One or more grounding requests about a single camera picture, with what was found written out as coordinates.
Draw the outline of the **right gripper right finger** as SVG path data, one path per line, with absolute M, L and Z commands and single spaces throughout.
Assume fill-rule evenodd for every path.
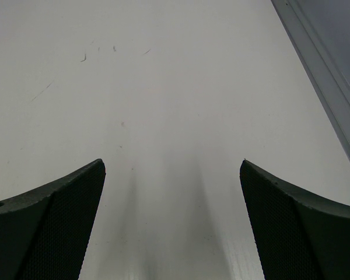
M 265 279 L 350 279 L 350 206 L 244 160 L 240 182 Z

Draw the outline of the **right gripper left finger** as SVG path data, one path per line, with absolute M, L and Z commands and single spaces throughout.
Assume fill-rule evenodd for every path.
M 105 177 L 96 159 L 0 201 L 0 279 L 78 279 Z

